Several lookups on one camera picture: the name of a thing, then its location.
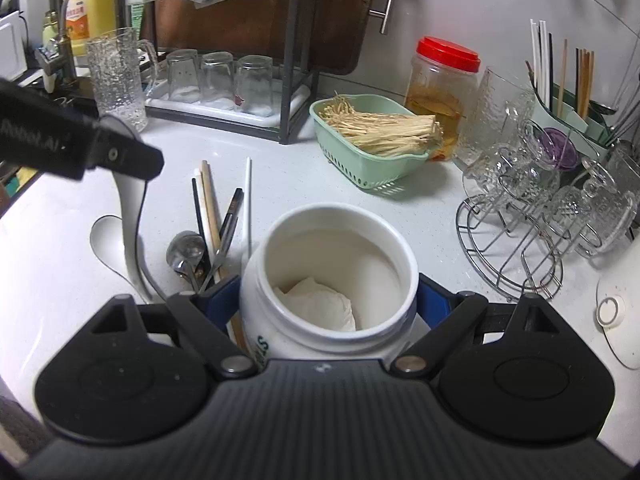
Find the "utensil holder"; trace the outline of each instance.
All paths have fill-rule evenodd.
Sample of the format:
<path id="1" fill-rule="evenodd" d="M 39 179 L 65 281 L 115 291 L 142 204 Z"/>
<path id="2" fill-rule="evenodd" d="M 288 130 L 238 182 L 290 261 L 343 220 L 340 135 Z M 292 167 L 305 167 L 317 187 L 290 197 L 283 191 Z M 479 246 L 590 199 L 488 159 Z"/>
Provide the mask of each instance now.
<path id="1" fill-rule="evenodd" d="M 556 108 L 559 89 L 553 88 L 553 104 Z M 609 149 L 604 142 L 610 137 L 610 131 L 604 118 L 593 108 L 589 108 L 586 120 L 583 120 L 575 111 L 575 96 L 571 92 L 564 91 L 564 105 L 561 117 L 557 117 L 540 100 L 536 93 L 536 102 L 531 119 L 542 128 L 556 128 L 567 135 L 579 153 L 592 158 L 602 160 Z"/>

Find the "enoki mushroom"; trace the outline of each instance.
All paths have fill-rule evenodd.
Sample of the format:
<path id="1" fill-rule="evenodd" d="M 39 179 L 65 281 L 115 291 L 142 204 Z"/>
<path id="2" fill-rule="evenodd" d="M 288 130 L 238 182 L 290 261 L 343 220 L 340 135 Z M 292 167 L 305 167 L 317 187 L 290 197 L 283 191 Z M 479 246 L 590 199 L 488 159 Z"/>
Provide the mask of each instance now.
<path id="1" fill-rule="evenodd" d="M 357 112 L 341 95 L 318 115 L 351 144 L 372 155 L 421 155 L 442 141 L 440 124 L 433 115 Z"/>

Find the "metal cup rack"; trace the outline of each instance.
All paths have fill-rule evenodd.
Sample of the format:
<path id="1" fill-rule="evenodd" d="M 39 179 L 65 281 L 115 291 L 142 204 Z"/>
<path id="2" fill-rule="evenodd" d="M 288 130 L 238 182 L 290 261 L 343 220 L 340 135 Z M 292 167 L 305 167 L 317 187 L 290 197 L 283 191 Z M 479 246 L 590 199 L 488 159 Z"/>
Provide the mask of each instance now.
<path id="1" fill-rule="evenodd" d="M 511 179 L 507 174 L 498 178 L 494 198 L 478 194 L 462 201 L 456 211 L 458 240 L 472 267 L 507 300 L 517 301 L 526 292 L 551 300 L 562 287 L 562 258 L 578 240 L 592 246 L 601 242 L 577 217 L 559 226 L 546 194 L 524 200 L 513 193 Z"/>
<path id="2" fill-rule="evenodd" d="M 318 94 L 319 71 L 309 66 L 309 50 L 311 47 L 311 34 L 313 31 L 314 16 L 318 0 L 308 0 L 308 5 L 301 12 L 301 0 L 289 0 L 289 10 L 287 14 L 287 28 L 284 44 L 284 58 L 279 67 L 280 78 L 282 79 L 282 104 L 280 105 L 280 126 L 267 128 L 264 126 L 253 126 L 251 124 L 236 123 L 219 118 L 205 117 L 188 112 L 167 110 L 163 108 L 147 107 L 146 113 L 151 117 L 178 121 L 181 123 L 196 124 L 209 128 L 218 128 L 245 134 L 264 139 L 277 140 L 281 144 L 287 144 L 295 132 L 304 123 L 308 108 L 316 100 Z M 150 20 L 152 31 L 152 43 L 158 50 L 158 35 L 156 31 L 156 9 L 153 2 L 146 4 L 145 16 Z M 303 31 L 298 37 L 298 27 L 301 25 L 303 17 Z M 295 53 L 300 44 L 300 63 L 296 64 Z M 290 115 L 291 96 L 300 87 L 306 84 L 311 90 L 310 96 L 302 104 L 300 109 Z"/>

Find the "glass jar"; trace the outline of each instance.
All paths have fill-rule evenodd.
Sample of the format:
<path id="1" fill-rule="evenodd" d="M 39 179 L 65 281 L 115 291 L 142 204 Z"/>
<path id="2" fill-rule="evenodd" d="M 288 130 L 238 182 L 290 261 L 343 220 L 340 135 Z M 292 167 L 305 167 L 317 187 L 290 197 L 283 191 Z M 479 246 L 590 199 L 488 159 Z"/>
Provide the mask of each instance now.
<path id="1" fill-rule="evenodd" d="M 458 127 L 476 87 L 478 54 L 450 41 L 422 38 L 415 49 L 404 106 L 417 115 L 435 115 L 442 147 L 430 160 L 444 160 L 458 142 Z"/>

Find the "metal shelf frame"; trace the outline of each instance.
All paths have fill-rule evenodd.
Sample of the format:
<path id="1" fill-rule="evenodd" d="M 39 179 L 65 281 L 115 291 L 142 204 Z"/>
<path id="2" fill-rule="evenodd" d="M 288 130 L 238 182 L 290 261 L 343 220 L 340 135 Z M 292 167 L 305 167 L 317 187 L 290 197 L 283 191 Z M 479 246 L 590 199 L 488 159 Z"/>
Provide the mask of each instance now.
<path id="1" fill-rule="evenodd" d="M 236 123 L 222 119 L 205 117 L 197 114 L 186 112 L 178 112 L 175 110 L 165 110 L 162 108 L 147 107 L 146 113 L 150 117 L 158 117 L 181 123 L 196 124 L 197 126 L 206 126 L 209 128 L 217 128 L 238 134 L 261 137 L 263 139 L 277 140 L 281 144 L 288 144 L 292 136 L 297 133 L 308 116 L 308 108 L 311 103 L 316 100 L 318 95 L 319 71 L 313 67 L 309 67 L 309 50 L 311 48 L 311 34 L 313 32 L 313 22 L 316 15 L 316 6 L 318 0 L 309 0 L 309 4 L 301 12 L 301 0 L 289 0 L 289 9 L 287 13 L 287 28 L 284 43 L 284 58 L 282 65 L 279 67 L 280 76 L 282 78 L 282 104 L 280 105 L 280 126 L 274 128 L 265 128 L 264 126 L 253 126 L 251 124 Z M 145 15 L 150 20 L 150 28 L 152 30 L 152 43 L 158 50 L 158 35 L 156 30 L 156 9 L 153 2 L 146 4 Z M 303 31 L 298 39 L 298 27 L 301 26 L 301 18 Z M 296 66 L 295 53 L 300 44 L 300 63 Z M 291 96 L 299 88 L 300 85 L 306 84 L 311 90 L 310 96 L 302 104 L 300 109 L 293 115 L 290 115 Z"/>

